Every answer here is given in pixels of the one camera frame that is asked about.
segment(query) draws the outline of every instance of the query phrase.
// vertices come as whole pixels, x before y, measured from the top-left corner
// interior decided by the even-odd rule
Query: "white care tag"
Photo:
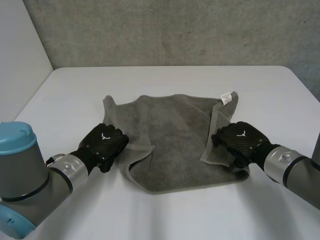
[[[223,102],[223,106],[230,103],[231,100],[232,100],[232,96],[231,96],[231,93],[230,92],[227,92],[223,95],[220,96],[221,97],[221,100]]]

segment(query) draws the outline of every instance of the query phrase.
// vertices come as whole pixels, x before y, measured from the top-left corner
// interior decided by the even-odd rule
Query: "gray wall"
[[[56,68],[282,65],[320,99],[320,0],[24,0]]]

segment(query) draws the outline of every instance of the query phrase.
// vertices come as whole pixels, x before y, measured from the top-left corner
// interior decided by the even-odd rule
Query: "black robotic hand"
[[[82,160],[89,173],[96,166],[106,173],[128,142],[128,136],[120,129],[100,123],[80,142],[78,150],[70,154]]]
[[[259,163],[255,157],[257,147],[271,145],[262,132],[242,121],[218,129],[211,139],[215,148],[222,145],[235,157],[234,162],[229,166],[230,169],[242,169],[250,163]]]

